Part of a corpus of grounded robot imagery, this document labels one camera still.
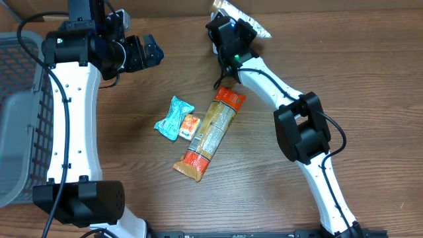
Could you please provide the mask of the white tube gold cap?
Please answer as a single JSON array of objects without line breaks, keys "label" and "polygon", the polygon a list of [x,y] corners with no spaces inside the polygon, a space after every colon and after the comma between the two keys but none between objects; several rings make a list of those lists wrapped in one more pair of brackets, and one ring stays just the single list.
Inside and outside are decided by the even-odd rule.
[{"label": "white tube gold cap", "polygon": [[227,0],[214,0],[211,11],[211,20],[213,20],[218,13],[221,13],[223,16],[233,17],[235,20],[242,19],[253,27],[259,38],[272,38],[272,35],[258,21],[242,12],[242,10],[238,9]]}]

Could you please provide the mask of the teal snack pouch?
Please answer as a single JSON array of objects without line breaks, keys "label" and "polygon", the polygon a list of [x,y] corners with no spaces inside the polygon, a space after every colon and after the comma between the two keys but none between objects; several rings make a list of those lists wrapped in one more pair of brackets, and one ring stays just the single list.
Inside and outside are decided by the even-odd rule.
[{"label": "teal snack pouch", "polygon": [[158,130],[163,136],[174,141],[178,137],[180,126],[187,114],[190,114],[195,109],[191,104],[178,99],[174,96],[171,99],[166,117],[155,123],[154,128]]}]

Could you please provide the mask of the small orange box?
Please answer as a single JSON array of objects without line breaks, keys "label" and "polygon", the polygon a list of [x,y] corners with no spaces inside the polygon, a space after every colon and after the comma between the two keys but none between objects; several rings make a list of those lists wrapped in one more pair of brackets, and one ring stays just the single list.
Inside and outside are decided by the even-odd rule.
[{"label": "small orange box", "polygon": [[193,116],[192,114],[187,114],[180,126],[178,135],[188,141],[191,141],[200,124],[200,118]]}]

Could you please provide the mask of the orange brown snack packet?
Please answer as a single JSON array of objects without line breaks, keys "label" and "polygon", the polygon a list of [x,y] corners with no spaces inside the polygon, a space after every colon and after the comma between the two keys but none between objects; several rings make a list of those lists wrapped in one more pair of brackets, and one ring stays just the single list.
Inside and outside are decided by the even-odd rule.
[{"label": "orange brown snack packet", "polygon": [[246,96],[220,87],[176,171],[200,181]]}]

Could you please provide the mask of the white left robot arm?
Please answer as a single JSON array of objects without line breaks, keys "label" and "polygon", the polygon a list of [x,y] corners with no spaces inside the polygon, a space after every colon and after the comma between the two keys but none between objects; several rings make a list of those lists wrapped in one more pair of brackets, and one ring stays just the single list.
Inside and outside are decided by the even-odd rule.
[{"label": "white left robot arm", "polygon": [[49,218],[109,237],[153,237],[125,205],[123,184],[104,180],[96,146],[101,80],[154,67],[163,51],[152,35],[125,36],[120,17],[66,21],[44,40],[44,69],[53,89],[53,143],[47,183],[32,200]]}]

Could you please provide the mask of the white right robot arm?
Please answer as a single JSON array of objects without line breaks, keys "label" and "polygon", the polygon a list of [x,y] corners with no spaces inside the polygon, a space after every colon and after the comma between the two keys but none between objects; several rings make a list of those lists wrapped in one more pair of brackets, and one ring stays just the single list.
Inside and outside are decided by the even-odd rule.
[{"label": "white right robot arm", "polygon": [[251,47],[256,31],[247,22],[221,17],[208,25],[223,75],[256,93],[274,111],[277,142],[286,158],[304,174],[319,209],[325,237],[363,237],[333,171],[329,124],[318,96],[284,83]]}]

